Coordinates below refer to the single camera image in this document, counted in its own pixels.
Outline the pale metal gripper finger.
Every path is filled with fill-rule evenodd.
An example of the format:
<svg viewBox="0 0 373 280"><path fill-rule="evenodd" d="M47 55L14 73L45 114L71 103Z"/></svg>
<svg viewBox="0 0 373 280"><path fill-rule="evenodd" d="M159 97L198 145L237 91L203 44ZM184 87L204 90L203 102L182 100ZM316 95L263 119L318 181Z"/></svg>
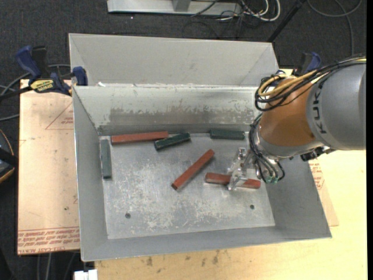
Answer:
<svg viewBox="0 0 373 280"><path fill-rule="evenodd" d="M237 168L228 173L230 175L230 181L227 184L227 189L229 191L235 190L238 186L243 185L247 180L245 172L242 168Z"/></svg>
<svg viewBox="0 0 373 280"><path fill-rule="evenodd" d="M232 172L236 170L241 171L242 168L245 166L246 159L247 159L247 149L243 147L238 148L234 156L233 162L230 166L230 170Z"/></svg>

